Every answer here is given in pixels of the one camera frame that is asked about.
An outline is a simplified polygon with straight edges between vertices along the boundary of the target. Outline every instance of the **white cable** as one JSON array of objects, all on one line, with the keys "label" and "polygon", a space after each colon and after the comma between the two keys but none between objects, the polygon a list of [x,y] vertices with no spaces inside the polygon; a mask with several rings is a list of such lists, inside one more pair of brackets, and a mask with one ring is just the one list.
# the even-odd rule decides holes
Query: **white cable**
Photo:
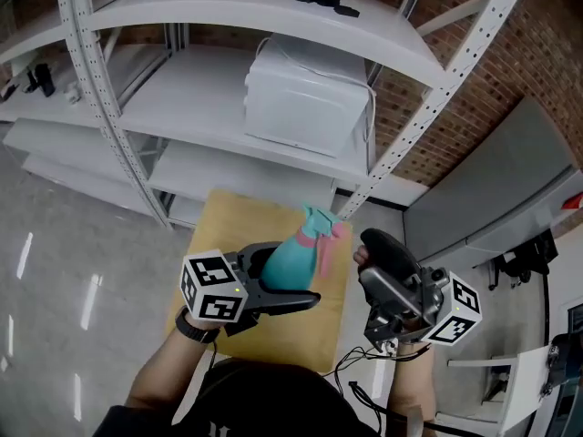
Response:
[{"label": "white cable", "polygon": [[259,55],[260,51],[263,49],[263,46],[265,46],[265,44],[271,40],[273,42],[273,44],[275,44],[277,46],[277,48],[280,50],[280,52],[292,63],[294,63],[295,65],[299,66],[302,69],[305,69],[307,71],[310,71],[311,73],[314,73],[315,75],[318,76],[324,76],[324,77],[329,77],[331,79],[338,79],[339,81],[344,81],[347,82],[349,84],[354,84],[357,86],[361,86],[361,87],[365,87],[366,90],[368,91],[369,94],[369,98],[370,98],[370,102],[369,104],[371,105],[371,114],[367,116],[369,117],[369,121],[368,121],[368,128],[366,128],[366,131],[364,131],[364,142],[366,144],[368,144],[369,139],[371,138],[371,133],[373,132],[373,127],[374,127],[374,117],[376,116],[376,92],[374,92],[374,89],[372,87],[370,87],[369,85],[367,85],[366,83],[364,83],[363,81],[359,81],[358,79],[354,79],[353,77],[349,77],[349,76],[343,76],[343,75],[336,75],[334,73],[326,73],[325,71],[320,71],[318,69],[312,68],[310,66],[306,66],[302,63],[300,63],[298,60],[296,60],[295,58],[293,58],[292,56],[290,56],[284,49],[282,46],[280,46],[280,44],[276,41],[271,39],[270,37],[265,37],[261,40],[261,42],[259,42],[259,45],[257,46],[257,50],[255,51],[255,57],[257,58],[257,56]]}]

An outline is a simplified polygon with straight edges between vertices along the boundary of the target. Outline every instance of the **perforated metal post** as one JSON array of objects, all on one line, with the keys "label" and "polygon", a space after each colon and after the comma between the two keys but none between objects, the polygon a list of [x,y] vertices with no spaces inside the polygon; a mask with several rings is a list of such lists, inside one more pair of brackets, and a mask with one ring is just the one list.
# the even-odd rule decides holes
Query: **perforated metal post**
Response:
[{"label": "perforated metal post", "polygon": [[85,100],[91,105],[101,134],[115,153],[132,187],[147,204],[152,216],[172,229],[166,211],[146,182],[146,172],[132,150],[123,129],[117,126],[118,102],[109,83],[101,48],[94,33],[83,26],[83,16],[92,10],[91,0],[58,0],[61,22],[66,28],[66,46]]},{"label": "perforated metal post", "polygon": [[[399,13],[403,15],[403,17],[409,19],[416,3],[417,0],[403,0],[399,7]],[[381,75],[381,71],[383,71],[383,66],[378,63],[373,63],[373,66],[371,66],[371,70],[366,77],[366,82],[369,86],[374,86],[374,83],[376,83],[376,80]]]},{"label": "perforated metal post", "polygon": [[365,202],[431,126],[488,49],[516,1],[488,0],[445,69],[445,82],[440,87],[424,92],[421,106],[376,163],[369,173],[368,181],[361,184],[344,204],[339,213],[342,219],[349,218]]}]

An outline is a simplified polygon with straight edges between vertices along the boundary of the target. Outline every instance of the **black cable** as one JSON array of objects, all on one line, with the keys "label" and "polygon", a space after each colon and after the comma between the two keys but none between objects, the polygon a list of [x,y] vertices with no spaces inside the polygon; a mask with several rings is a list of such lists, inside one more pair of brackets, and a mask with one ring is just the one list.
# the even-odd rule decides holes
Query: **black cable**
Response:
[{"label": "black cable", "polygon": [[[431,345],[427,344],[421,350],[416,351],[415,353],[412,353],[412,354],[407,354],[407,355],[403,355],[403,356],[390,356],[390,355],[387,356],[387,355],[383,355],[383,354],[371,353],[370,351],[373,348],[370,348],[369,350],[365,351],[362,346],[356,346],[356,347],[352,348],[350,351],[348,351],[338,361],[338,363],[336,364],[336,367],[334,368],[334,370],[332,372],[328,372],[327,374],[324,374],[323,377],[329,376],[330,374],[334,374],[334,381],[336,382],[336,388],[338,389],[338,392],[340,393],[340,395],[344,396],[344,390],[343,390],[343,386],[340,382],[340,377],[338,375],[338,372],[344,371],[345,369],[348,369],[355,362],[360,361],[362,359],[366,359],[366,360],[391,360],[391,361],[397,361],[397,362],[412,361],[416,358],[419,358],[419,356],[421,356],[426,351],[428,351],[430,347],[431,347]],[[358,353],[360,356],[358,356],[356,358],[351,358],[351,355],[353,353]]]},{"label": "black cable", "polygon": [[549,338],[549,324],[548,324],[548,314],[550,312],[549,303],[548,303],[548,275],[543,274],[543,300],[545,302],[545,346],[550,343]]},{"label": "black cable", "polygon": [[214,351],[212,352],[212,357],[210,358],[209,371],[215,365],[215,358],[217,357],[217,341],[216,340],[212,341],[212,346],[214,347]]},{"label": "black cable", "polygon": [[[392,412],[392,411],[387,410],[387,409],[383,408],[382,406],[379,406],[378,404],[376,404],[371,399],[371,397],[369,397],[367,395],[366,391],[364,391],[363,388],[358,385],[358,382],[350,381],[350,382],[348,382],[348,385],[353,390],[353,393],[354,393],[354,396],[356,397],[356,399],[360,403],[362,403],[364,406],[372,409],[373,411],[383,413],[387,417],[387,419],[391,418],[394,421],[407,422],[407,418],[405,418],[401,414],[399,414],[397,412]],[[458,437],[483,437],[482,435],[480,435],[478,433],[473,433],[473,432],[469,432],[469,431],[462,431],[460,429],[454,429],[452,427],[442,426],[441,424],[435,424],[434,422],[424,422],[423,426],[427,429],[432,429],[434,431],[444,432],[444,433],[448,433],[451,435],[457,435]]]},{"label": "black cable", "polygon": [[377,433],[381,435],[381,432],[383,432],[383,420],[381,419],[381,413],[378,410],[374,410],[374,415],[376,416],[376,420],[379,422],[379,430]]}]

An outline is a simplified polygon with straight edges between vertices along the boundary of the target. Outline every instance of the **white table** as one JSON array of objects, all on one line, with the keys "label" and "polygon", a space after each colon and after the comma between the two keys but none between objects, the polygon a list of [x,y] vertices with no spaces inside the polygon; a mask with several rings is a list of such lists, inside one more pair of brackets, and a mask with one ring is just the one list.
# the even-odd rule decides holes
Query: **white table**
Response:
[{"label": "white table", "polygon": [[449,361],[447,366],[456,368],[510,366],[508,385],[504,401],[501,403],[501,412],[495,421],[466,418],[441,412],[437,413],[435,418],[438,422],[443,422],[456,428],[471,429],[487,435],[503,434],[537,410],[542,403],[540,391],[547,381],[549,348],[545,346],[520,353],[514,357],[485,361]]}]

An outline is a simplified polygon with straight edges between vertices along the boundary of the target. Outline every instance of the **brick wall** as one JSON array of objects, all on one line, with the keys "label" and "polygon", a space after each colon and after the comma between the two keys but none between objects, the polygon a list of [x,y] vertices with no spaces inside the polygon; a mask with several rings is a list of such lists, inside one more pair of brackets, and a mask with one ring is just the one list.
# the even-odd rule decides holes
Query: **brick wall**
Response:
[{"label": "brick wall", "polygon": [[[16,22],[37,15],[56,0],[16,0]],[[402,0],[381,0],[399,6]],[[411,16],[420,25],[467,0],[419,0]],[[425,38],[446,63],[469,26],[467,18]],[[195,44],[253,49],[262,31],[226,26],[191,25]],[[120,41],[157,43],[160,25],[127,27]],[[524,96],[545,107],[583,164],[583,14],[578,0],[519,0],[474,72],[395,170],[395,174],[433,186],[469,154]],[[378,154],[382,154],[420,103],[423,86],[385,69],[378,94]],[[583,211],[557,229],[583,222]]]}]

